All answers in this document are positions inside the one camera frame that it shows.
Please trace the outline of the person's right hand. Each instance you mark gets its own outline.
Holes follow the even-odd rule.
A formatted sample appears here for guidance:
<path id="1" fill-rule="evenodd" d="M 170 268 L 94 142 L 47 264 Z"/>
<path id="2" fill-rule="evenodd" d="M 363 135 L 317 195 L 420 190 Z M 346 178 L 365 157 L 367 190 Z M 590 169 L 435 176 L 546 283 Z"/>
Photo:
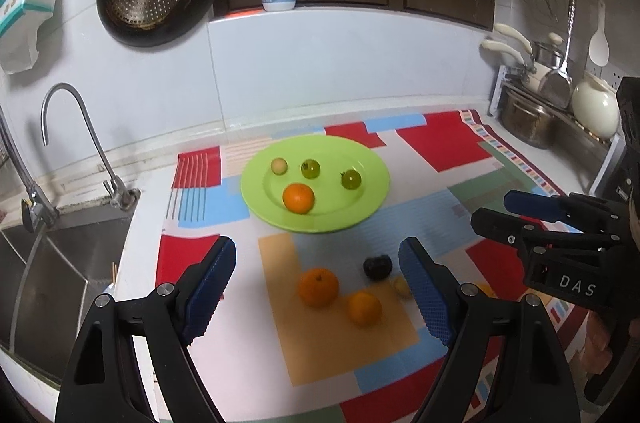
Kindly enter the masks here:
<path id="1" fill-rule="evenodd" d="M 613 357 L 611 349 L 608 348 L 610 337 L 602 319 L 597 313 L 590 311 L 587 317 L 585 343 L 580 352 L 580 362 L 587 373 L 601 374 L 610 364 Z"/>

